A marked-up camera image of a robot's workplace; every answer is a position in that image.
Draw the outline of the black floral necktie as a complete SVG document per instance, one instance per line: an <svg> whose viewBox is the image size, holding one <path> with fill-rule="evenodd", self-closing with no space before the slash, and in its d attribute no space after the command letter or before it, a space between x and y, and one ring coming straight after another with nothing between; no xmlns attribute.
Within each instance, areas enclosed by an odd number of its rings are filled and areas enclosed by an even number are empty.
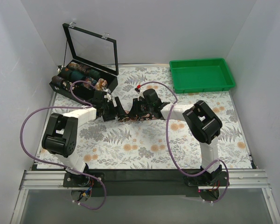
<svg viewBox="0 0 280 224"><path fill-rule="evenodd" d="M117 120L120 122L128 121L146 121L146 120L155 120L162 119L154 116L152 113L141 113L141 114L117 114Z"/></svg>

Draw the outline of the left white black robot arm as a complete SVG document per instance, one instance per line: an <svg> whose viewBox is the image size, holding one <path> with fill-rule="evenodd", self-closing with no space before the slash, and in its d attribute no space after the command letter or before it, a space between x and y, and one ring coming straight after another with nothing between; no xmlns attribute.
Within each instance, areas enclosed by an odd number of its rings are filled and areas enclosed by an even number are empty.
<svg viewBox="0 0 280 224"><path fill-rule="evenodd" d="M75 174L74 181L81 187L89 183L90 175L84 171L86 163L75 151L78 128L97 119L98 109L103 109L106 120L125 114L119 97L113 98L105 91L95 91L93 100L94 107L87 105L68 113L51 114L42 138L42 148L59 158L68 172Z"/></svg>

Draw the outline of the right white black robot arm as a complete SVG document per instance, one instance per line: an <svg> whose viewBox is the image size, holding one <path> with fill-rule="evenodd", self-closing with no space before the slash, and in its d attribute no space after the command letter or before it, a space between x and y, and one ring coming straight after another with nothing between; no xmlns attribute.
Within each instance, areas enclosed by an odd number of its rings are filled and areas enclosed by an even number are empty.
<svg viewBox="0 0 280 224"><path fill-rule="evenodd" d="M181 105L177 102L168 103L161 101L155 89L141 90L138 86L135 91L138 93L138 97L133 99L128 117L136 120L146 120L148 118L165 120L168 152L175 167L187 178L197 178L206 185L215 184L222 172L217 144L223 124L207 103L202 100L190 105ZM175 161L169 143L168 126L170 120L186 122L192 135L199 142L202 162L201 171L197 174L187 174Z"/></svg>

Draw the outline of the rolled cream red tie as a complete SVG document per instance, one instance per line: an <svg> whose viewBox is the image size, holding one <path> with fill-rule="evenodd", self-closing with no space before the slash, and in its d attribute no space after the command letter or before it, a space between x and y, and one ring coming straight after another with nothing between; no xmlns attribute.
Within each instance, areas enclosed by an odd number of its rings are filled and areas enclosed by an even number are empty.
<svg viewBox="0 0 280 224"><path fill-rule="evenodd" d="M105 91L108 89L108 82L105 79L100 78L95 84L95 89L98 91Z"/></svg>

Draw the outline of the rolled navy floral tie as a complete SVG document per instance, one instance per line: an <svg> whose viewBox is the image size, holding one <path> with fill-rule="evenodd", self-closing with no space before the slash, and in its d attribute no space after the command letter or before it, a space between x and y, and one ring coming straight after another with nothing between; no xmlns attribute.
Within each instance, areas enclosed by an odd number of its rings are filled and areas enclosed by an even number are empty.
<svg viewBox="0 0 280 224"><path fill-rule="evenodd" d="M97 83L97 80L93 79L92 77L85 77L84 83L82 85L87 89L93 89L93 86L95 86Z"/></svg>

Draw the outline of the rolled dark green tie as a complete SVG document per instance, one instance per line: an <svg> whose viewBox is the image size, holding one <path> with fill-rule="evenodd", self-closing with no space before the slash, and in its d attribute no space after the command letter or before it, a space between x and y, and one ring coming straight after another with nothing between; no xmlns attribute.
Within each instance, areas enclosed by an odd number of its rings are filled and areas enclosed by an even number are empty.
<svg viewBox="0 0 280 224"><path fill-rule="evenodd" d="M97 70L94 70L92 68L89 68L85 71L86 75L95 79L95 80L99 80L101 78L101 73Z"/></svg>

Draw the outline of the black tie display box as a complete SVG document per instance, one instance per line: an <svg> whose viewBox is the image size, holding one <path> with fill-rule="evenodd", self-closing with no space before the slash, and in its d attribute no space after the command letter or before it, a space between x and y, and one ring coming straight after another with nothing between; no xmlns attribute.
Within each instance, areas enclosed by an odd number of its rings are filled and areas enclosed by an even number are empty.
<svg viewBox="0 0 280 224"><path fill-rule="evenodd" d="M76 26L63 24L66 36L65 54L58 74L49 83L52 90L74 100L90 100L94 88L114 91L118 86L119 62L117 41L107 33L100 35Z"/></svg>

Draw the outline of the rolled teal tie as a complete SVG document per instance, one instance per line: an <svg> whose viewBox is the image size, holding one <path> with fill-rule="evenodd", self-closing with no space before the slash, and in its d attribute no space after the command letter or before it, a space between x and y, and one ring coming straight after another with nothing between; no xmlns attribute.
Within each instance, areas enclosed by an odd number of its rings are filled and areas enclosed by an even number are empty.
<svg viewBox="0 0 280 224"><path fill-rule="evenodd" d="M76 81L80 81L80 80L85 80L85 75L80 73L79 71L77 70L74 70L71 72L70 74L70 81L71 82L76 82Z"/></svg>

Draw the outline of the rolled black floral tie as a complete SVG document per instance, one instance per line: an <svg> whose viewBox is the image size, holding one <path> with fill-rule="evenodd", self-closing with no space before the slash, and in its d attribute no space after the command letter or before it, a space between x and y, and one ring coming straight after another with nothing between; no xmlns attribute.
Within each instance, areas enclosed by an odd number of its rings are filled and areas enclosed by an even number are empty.
<svg viewBox="0 0 280 224"><path fill-rule="evenodd" d="M69 82L65 79L61 81L61 88L70 92L70 90L74 91L78 86L76 84L73 84L72 82Z"/></svg>

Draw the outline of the rolled brown patterned tie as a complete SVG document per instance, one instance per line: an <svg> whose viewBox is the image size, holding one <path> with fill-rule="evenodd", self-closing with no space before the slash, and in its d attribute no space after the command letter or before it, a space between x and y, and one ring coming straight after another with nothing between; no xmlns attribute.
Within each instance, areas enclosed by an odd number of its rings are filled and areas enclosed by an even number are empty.
<svg viewBox="0 0 280 224"><path fill-rule="evenodd" d="M68 68L71 70L77 70L78 72L81 73L86 73L86 71L89 69L89 66L82 63L78 64L76 62L71 62L68 64Z"/></svg>

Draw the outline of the rolled dark purple tie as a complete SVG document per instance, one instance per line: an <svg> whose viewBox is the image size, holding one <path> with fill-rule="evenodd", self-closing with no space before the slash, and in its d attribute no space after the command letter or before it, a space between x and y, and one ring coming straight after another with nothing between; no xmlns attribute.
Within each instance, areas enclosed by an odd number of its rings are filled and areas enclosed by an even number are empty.
<svg viewBox="0 0 280 224"><path fill-rule="evenodd" d="M53 85L60 87L63 83L63 78L60 76L53 76L51 82Z"/></svg>

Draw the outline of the green plastic tray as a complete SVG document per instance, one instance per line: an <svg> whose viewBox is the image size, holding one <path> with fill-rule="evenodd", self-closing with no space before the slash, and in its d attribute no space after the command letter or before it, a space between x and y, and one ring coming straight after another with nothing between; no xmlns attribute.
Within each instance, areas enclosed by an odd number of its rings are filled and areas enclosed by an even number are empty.
<svg viewBox="0 0 280 224"><path fill-rule="evenodd" d="M223 58L173 60L169 66L178 94L229 91L236 86Z"/></svg>

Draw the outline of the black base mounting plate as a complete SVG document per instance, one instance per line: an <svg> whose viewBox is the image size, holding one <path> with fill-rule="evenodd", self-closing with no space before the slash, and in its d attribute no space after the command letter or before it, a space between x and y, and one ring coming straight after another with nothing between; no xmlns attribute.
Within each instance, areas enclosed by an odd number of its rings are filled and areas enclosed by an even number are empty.
<svg viewBox="0 0 280 224"><path fill-rule="evenodd" d="M176 169L88 169L87 174L74 175L66 172L63 187L87 189L92 196L188 196L199 197L200 187L208 200L218 199L221 187L228 186L227 173L221 171L215 177L204 173L187 177Z"/></svg>

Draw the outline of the aluminium frame rail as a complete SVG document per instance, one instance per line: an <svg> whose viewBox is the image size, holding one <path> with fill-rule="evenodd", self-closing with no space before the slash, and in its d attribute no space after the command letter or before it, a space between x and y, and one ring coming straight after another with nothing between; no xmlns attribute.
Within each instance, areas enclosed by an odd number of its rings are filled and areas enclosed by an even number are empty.
<svg viewBox="0 0 280 224"><path fill-rule="evenodd" d="M26 171L13 224L280 224L270 182L262 169L232 169L218 199L199 197L91 196L63 187L62 170Z"/></svg>

